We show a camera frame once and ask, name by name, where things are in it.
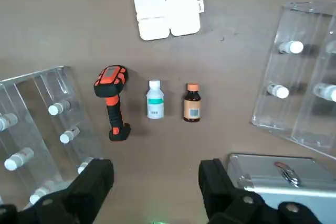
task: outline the robotic arm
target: robotic arm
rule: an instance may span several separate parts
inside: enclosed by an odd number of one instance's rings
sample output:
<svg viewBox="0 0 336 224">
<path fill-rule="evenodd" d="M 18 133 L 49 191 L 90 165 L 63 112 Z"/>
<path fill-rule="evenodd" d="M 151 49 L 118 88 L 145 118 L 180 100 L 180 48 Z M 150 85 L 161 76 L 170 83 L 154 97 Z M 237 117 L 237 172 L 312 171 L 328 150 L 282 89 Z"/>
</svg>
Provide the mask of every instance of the robotic arm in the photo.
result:
<svg viewBox="0 0 336 224">
<path fill-rule="evenodd" d="M 94 159 L 67 189 L 44 196 L 26 210 L 1 205 L 0 224 L 91 224 L 113 182 L 111 161 Z"/>
<path fill-rule="evenodd" d="M 0 206 L 0 224 L 91 224 L 113 181 L 111 161 L 94 159 L 67 189 L 32 207 L 17 212 L 13 205 Z M 198 183 L 208 224 L 321 224 L 301 204 L 283 202 L 275 210 L 260 195 L 235 188 L 219 159 L 201 161 Z"/>
</svg>

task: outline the green label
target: green label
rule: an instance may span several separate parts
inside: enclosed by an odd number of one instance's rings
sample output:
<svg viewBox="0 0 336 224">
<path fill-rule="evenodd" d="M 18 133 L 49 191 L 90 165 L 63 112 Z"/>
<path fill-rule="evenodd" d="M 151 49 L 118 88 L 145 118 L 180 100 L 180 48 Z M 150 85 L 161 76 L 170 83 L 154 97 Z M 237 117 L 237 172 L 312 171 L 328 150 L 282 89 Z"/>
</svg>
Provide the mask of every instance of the green label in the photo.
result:
<svg viewBox="0 0 336 224">
<path fill-rule="evenodd" d="M 163 99 L 148 99 L 148 104 L 161 104 L 163 103 Z"/>
</svg>

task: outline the bottle label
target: bottle label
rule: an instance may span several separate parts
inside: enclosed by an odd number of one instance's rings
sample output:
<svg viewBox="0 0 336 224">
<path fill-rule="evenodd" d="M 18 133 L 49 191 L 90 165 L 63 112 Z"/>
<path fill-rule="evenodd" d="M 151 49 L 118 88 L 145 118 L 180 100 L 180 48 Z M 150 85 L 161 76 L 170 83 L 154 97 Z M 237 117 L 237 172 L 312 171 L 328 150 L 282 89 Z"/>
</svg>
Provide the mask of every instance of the bottle label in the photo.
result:
<svg viewBox="0 0 336 224">
<path fill-rule="evenodd" d="M 148 117 L 153 119 L 162 118 L 164 115 L 163 99 L 148 99 Z"/>
<path fill-rule="evenodd" d="M 184 100 L 184 117 L 187 119 L 198 119 L 201 117 L 201 102 Z"/>
</svg>

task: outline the case latch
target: case latch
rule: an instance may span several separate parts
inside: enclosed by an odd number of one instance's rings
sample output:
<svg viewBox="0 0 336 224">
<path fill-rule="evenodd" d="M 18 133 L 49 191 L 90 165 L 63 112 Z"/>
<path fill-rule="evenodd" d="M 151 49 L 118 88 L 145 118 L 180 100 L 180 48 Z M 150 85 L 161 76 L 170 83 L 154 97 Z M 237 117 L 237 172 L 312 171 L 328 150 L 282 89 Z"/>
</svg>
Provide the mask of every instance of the case latch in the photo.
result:
<svg viewBox="0 0 336 224">
<path fill-rule="evenodd" d="M 279 169 L 280 174 L 283 176 L 285 180 L 287 180 L 290 184 L 295 187 L 300 187 L 301 180 L 299 176 L 291 169 L 288 165 L 282 162 L 275 162 L 274 165 Z"/>
</svg>

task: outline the transparent shelf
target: transparent shelf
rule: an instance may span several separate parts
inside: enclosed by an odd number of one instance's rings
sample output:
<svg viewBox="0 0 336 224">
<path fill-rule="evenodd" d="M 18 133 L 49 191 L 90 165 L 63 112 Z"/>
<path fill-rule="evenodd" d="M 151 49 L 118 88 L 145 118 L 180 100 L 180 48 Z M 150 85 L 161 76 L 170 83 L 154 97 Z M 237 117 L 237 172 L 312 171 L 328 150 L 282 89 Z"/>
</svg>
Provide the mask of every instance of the transparent shelf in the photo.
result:
<svg viewBox="0 0 336 224">
<path fill-rule="evenodd" d="M 0 197 L 20 209 L 103 158 L 71 68 L 63 66 L 0 82 L 0 142 Z"/>
<path fill-rule="evenodd" d="M 335 11 L 336 2 L 282 7 L 252 118 L 255 126 L 333 158 Z"/>
</svg>

